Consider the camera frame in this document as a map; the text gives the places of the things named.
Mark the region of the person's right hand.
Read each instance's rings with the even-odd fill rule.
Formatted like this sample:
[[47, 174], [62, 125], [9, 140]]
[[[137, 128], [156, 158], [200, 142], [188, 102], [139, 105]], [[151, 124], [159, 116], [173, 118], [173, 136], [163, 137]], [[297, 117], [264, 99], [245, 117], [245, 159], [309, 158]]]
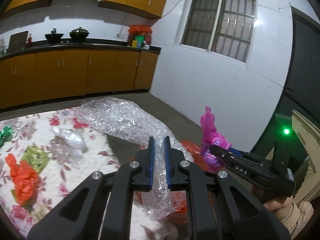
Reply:
[[278, 215], [286, 216], [291, 210], [293, 197], [277, 197], [265, 202], [263, 206], [270, 212], [275, 212]]

